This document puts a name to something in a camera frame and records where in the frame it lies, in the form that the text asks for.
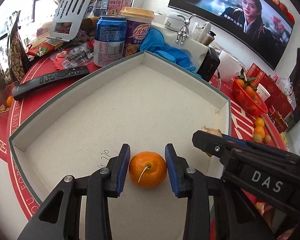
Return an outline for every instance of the bag of nuts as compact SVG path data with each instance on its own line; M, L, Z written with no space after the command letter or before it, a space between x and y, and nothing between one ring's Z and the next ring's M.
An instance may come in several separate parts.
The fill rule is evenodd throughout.
M30 61L26 55L18 34L20 12L14 12L7 21L8 27L8 64L13 81L21 81L30 69Z

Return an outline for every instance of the man on screen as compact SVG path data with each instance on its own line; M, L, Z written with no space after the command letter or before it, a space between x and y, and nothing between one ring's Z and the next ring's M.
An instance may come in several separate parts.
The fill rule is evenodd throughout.
M272 61L276 57L278 47L271 30L266 28L261 14L262 4L260 0L242 0L242 8L228 7L220 17L241 28L252 39L257 51L266 60Z

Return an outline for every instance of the blue aluminum can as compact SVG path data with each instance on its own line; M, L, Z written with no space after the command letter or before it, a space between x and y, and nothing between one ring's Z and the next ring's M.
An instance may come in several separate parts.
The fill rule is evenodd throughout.
M96 23L93 62L104 67L122 58L127 20L123 16L100 16Z

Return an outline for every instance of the red plastic basket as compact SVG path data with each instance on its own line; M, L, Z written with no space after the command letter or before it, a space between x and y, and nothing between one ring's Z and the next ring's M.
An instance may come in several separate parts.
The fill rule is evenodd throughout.
M268 113L268 108L259 94L257 94L259 100L258 103L256 103L236 82L236 79L238 79L238 77L234 76L233 79L234 82L232 85L232 94L239 106L241 106L244 111L253 116L259 116L261 114Z

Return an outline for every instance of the barcode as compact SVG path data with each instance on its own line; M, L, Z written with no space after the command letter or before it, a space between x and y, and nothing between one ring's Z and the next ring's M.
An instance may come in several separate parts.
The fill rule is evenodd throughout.
M122 52L122 49L123 49L123 42L120 43L120 47L119 47L119 53Z
M64 68L73 68L73 65L69 62L69 60L65 60L61 64Z

